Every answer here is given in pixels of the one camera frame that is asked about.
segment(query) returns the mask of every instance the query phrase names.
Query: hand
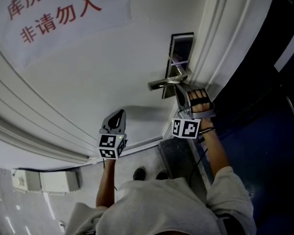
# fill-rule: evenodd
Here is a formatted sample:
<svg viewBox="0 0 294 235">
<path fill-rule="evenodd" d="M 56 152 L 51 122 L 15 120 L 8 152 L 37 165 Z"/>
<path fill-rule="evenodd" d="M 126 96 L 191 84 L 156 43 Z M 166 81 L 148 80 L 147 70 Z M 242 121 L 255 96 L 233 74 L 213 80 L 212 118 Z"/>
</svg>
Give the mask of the hand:
<svg viewBox="0 0 294 235">
<path fill-rule="evenodd" d="M 194 90 L 191 92 L 188 92 L 188 96 L 190 97 L 190 100 L 196 99 L 196 98 L 202 98 L 207 97 L 207 94 L 205 90 Z M 210 103 L 203 103 L 203 104 L 197 104 L 192 106 L 192 112 L 205 112 L 210 109 Z M 214 128 L 214 125 L 212 121 L 210 120 L 210 117 L 202 118 L 200 121 L 199 129 L 204 130 L 207 128 Z"/>
</svg>

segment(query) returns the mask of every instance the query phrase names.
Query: strap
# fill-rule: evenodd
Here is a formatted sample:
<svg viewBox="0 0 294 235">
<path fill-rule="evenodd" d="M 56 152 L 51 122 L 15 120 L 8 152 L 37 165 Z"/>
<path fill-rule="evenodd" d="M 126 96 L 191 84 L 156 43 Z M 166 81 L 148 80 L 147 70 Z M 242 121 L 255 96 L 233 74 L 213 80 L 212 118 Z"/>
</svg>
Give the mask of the strap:
<svg viewBox="0 0 294 235">
<path fill-rule="evenodd" d="M 195 106 L 198 104 L 210 103 L 209 97 L 200 97 L 191 100 L 191 106 Z"/>
<path fill-rule="evenodd" d="M 209 118 L 209 117 L 214 117 L 216 116 L 215 114 L 215 110 L 209 110 L 209 111 L 205 111 L 205 112 L 196 112 L 196 113 L 192 113 L 191 118 Z"/>
<path fill-rule="evenodd" d="M 217 215 L 221 234 L 246 235 L 241 223 L 230 214 Z"/>
</svg>

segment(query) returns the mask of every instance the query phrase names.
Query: white wall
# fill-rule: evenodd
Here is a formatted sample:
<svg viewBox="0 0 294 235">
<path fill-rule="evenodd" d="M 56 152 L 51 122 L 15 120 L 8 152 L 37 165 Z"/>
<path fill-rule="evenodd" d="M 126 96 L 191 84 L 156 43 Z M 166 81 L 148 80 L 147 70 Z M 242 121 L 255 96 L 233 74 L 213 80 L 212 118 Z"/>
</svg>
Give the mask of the white wall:
<svg viewBox="0 0 294 235">
<path fill-rule="evenodd" d="M 78 164 L 40 156 L 0 140 L 0 168 L 59 169 Z"/>
</svg>

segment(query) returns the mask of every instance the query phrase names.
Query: black and white marker cube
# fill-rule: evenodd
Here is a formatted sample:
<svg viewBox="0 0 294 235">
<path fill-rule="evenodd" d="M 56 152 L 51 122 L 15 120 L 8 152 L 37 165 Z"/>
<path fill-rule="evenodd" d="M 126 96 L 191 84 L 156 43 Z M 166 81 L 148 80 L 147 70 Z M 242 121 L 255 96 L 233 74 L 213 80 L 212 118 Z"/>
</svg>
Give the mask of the black and white marker cube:
<svg viewBox="0 0 294 235">
<path fill-rule="evenodd" d="M 172 136 L 182 139 L 197 138 L 200 119 L 172 119 Z"/>
<path fill-rule="evenodd" d="M 98 149 L 103 159 L 118 159 L 125 148 L 126 134 L 99 134 Z"/>
</svg>

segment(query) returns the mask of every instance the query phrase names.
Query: grey t-shirt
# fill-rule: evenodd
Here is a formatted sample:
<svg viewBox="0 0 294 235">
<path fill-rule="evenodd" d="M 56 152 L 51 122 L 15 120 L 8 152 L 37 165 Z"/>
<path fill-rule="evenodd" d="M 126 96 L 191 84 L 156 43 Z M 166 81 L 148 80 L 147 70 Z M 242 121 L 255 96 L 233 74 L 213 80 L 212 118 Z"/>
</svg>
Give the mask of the grey t-shirt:
<svg viewBox="0 0 294 235">
<path fill-rule="evenodd" d="M 245 234 L 256 234 L 253 206 L 231 167 L 221 169 L 207 191 L 207 205 L 185 179 L 129 181 L 118 190 L 123 197 L 110 208 L 77 203 L 66 235 L 155 235 L 177 231 L 190 235 L 224 234 L 216 215 L 230 214 Z"/>
</svg>

